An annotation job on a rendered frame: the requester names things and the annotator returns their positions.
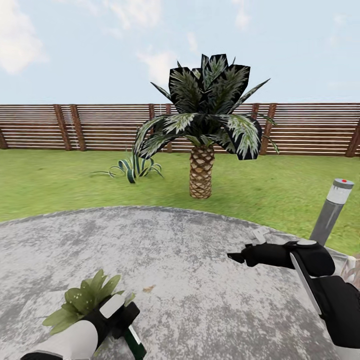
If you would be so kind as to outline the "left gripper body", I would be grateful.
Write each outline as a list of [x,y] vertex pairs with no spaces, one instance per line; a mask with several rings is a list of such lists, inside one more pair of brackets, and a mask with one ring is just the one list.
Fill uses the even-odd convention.
[[133,323],[133,321],[136,319],[138,314],[141,312],[134,301],[128,303],[126,309],[127,309],[126,320],[123,322],[122,325],[114,326],[110,332],[111,335],[116,340],[118,340],[122,336],[122,334],[125,332],[128,326]]

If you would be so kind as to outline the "insectifuge atomizer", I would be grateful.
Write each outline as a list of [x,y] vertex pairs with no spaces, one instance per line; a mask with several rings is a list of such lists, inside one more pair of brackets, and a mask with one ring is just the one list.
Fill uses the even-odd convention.
[[127,327],[121,336],[125,339],[130,351],[134,355],[135,360],[142,360],[147,351],[132,324]]

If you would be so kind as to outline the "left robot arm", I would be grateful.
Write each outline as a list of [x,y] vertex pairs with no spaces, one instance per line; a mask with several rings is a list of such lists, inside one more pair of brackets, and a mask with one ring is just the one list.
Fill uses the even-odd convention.
[[132,289],[112,294],[91,312],[43,343],[27,351],[20,360],[91,360],[96,348],[111,335],[118,340],[141,312]]

